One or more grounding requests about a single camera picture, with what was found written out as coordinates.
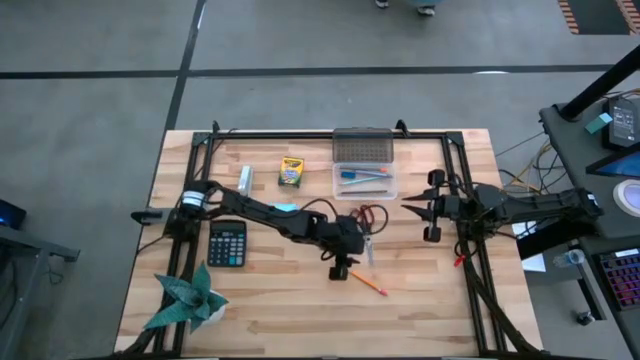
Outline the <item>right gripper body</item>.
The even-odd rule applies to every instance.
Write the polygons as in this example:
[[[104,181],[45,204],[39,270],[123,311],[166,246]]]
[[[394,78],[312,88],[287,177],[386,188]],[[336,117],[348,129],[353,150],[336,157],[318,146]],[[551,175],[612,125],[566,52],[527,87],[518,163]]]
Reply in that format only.
[[[471,198],[470,193],[465,189],[462,179],[455,175],[453,180],[448,180],[446,172],[441,169],[432,170],[428,174],[428,183],[431,186],[425,191],[427,196],[427,221],[430,223],[424,230],[424,240],[427,242],[438,243],[441,240],[441,228],[437,225],[437,219],[440,217],[456,220],[460,217],[461,206],[463,203],[460,193]],[[447,187],[451,192],[457,192],[457,195],[441,195],[440,189]]]

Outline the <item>red-handled scissors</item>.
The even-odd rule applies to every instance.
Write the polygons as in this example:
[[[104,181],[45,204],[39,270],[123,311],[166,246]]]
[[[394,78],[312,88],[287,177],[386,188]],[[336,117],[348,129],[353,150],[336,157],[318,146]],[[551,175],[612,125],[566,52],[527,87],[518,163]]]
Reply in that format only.
[[[351,212],[351,215],[357,219],[359,227],[364,234],[367,262],[370,267],[373,267],[374,253],[373,253],[372,232],[373,232],[373,225],[375,222],[375,216],[373,215],[373,211],[369,206],[362,205],[354,209]]]

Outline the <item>yellow pencil pink eraser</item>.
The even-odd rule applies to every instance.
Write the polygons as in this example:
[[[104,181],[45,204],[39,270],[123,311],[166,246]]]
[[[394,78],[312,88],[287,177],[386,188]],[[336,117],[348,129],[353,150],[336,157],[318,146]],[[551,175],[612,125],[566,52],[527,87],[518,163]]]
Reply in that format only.
[[[365,284],[366,286],[372,288],[373,290],[375,290],[377,293],[379,293],[382,296],[388,296],[388,292],[387,290],[379,287],[378,285],[376,285],[375,283],[373,283],[372,281],[370,281],[369,279],[365,278],[364,276],[358,274],[355,271],[351,271],[350,274],[355,277],[356,279],[358,279],[360,282],[362,282],[363,284]]]

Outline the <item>yellow green crayon box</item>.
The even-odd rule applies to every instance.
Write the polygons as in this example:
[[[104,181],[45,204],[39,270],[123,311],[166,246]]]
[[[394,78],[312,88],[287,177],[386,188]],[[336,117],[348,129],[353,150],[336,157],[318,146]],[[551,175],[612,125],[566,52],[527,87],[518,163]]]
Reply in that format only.
[[[278,185],[299,188],[303,171],[304,160],[302,158],[285,156],[280,165]]]

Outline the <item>white small box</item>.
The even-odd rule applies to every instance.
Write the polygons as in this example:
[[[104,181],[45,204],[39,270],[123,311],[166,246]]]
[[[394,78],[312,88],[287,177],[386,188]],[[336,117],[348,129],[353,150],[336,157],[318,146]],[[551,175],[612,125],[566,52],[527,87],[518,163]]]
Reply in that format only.
[[[517,239],[532,235],[536,231],[537,222],[536,221],[528,221],[528,222],[520,222],[514,223],[511,225],[514,235]]]

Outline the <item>clear pencil case grey lid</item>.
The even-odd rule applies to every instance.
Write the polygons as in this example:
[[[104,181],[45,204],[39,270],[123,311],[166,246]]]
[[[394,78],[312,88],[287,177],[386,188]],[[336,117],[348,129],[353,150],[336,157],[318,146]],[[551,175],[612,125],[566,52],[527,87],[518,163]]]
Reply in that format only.
[[[332,185],[336,200],[386,201],[398,194],[397,175],[394,167],[393,133],[384,128],[337,128],[332,134]],[[386,168],[391,177],[361,184],[341,186],[353,180],[342,178],[341,168]],[[385,194],[347,195],[342,191],[388,190]]]

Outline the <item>white paper sheet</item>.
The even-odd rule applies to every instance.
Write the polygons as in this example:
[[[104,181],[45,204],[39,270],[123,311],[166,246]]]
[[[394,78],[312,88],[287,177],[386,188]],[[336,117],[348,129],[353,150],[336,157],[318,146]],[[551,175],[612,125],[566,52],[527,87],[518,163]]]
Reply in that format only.
[[[521,263],[524,271],[536,273],[546,272],[544,255],[542,253],[524,259]]]

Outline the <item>clear water bottle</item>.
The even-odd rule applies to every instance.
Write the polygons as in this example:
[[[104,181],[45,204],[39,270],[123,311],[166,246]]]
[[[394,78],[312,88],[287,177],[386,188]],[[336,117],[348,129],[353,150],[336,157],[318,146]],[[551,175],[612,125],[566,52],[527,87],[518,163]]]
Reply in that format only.
[[[557,268],[568,268],[581,265],[585,261],[585,254],[580,249],[571,249],[553,258],[553,264]]]

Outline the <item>black side desk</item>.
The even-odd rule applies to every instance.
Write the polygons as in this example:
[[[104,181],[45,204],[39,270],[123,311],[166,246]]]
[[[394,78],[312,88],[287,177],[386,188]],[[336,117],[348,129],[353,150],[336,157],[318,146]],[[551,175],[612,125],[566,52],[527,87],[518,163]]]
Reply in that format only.
[[[634,360],[640,360],[640,308],[619,311],[613,297],[607,291],[604,277],[598,272],[595,256],[630,248],[640,248],[640,218],[623,212],[614,202],[613,189],[627,177],[609,177],[586,173],[586,167],[607,156],[618,152],[640,150],[640,141],[636,144],[611,150],[604,148],[602,137],[589,134],[585,126],[602,113],[603,102],[584,110],[577,122],[564,120],[559,109],[562,105],[543,108],[539,112],[540,122],[549,136],[551,145],[562,161],[571,183],[591,191],[604,214],[593,223],[595,233],[579,239],[587,260],[592,267],[596,282],[603,292],[609,309]]]

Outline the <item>green artificial plant white pot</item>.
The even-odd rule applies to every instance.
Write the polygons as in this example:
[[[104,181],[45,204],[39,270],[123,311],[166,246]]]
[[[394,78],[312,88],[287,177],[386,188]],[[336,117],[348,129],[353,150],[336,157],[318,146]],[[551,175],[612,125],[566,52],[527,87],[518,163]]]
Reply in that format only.
[[[167,275],[155,275],[174,303],[159,310],[143,329],[155,329],[188,321],[193,333],[201,325],[222,319],[229,301],[211,288],[211,275],[201,263],[190,282]]]

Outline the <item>tablet with blue screen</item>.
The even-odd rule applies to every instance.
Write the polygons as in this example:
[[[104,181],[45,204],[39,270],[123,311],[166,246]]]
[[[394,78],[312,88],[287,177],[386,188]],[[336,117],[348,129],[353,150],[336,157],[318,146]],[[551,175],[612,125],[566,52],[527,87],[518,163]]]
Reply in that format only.
[[[640,179],[640,150],[618,152],[586,167],[586,173]]]

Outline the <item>black monitor pole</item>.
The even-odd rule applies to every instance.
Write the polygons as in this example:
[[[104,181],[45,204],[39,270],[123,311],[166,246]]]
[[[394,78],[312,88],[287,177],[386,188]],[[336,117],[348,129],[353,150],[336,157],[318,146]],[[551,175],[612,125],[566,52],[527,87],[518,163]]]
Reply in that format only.
[[[614,64],[564,107],[560,108],[560,116],[568,122],[577,122],[577,117],[584,110],[638,69],[640,69],[640,45]]]

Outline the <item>grey metal cart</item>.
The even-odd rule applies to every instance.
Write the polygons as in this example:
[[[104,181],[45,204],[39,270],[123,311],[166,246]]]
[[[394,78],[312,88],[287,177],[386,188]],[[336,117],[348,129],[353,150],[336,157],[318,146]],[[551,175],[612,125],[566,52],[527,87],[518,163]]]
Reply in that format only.
[[[49,264],[49,257],[58,256],[66,262],[75,262],[80,251],[4,226],[0,226],[1,247],[8,248],[8,252],[0,254],[0,273],[9,265],[16,270],[17,262],[21,258],[26,260],[25,268],[13,276],[12,305],[4,318],[0,319],[0,360],[13,360],[40,277]]]

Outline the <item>black device blue light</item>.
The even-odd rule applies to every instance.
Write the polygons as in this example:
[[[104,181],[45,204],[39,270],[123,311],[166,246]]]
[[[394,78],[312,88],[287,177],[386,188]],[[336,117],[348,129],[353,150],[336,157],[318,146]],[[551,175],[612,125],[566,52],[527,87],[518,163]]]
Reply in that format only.
[[[24,209],[0,199],[0,226],[20,230],[26,215]]]

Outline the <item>black aluminium table frame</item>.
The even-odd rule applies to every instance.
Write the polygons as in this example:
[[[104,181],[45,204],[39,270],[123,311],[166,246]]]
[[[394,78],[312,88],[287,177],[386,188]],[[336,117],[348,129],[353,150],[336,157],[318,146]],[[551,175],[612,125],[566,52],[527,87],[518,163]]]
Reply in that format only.
[[[251,193],[265,203],[294,203],[333,214],[353,208],[332,189],[328,130],[170,131],[162,144],[149,206],[168,211],[193,176],[235,187],[253,168]],[[285,156],[302,158],[299,188],[279,186]],[[192,242],[162,236],[153,219],[141,233],[116,345],[110,360],[238,360],[241,358],[473,357],[507,350],[503,329],[475,296],[462,265],[455,267],[454,224],[443,222],[438,243],[399,200],[376,212],[373,267],[355,272],[387,290],[382,296],[355,277],[332,281],[318,249],[298,245],[256,223],[248,227],[247,262],[211,270],[213,288],[229,303],[221,320],[193,333],[186,324],[161,329],[146,349],[135,343],[162,300],[156,274],[190,275],[205,260],[208,232]]]

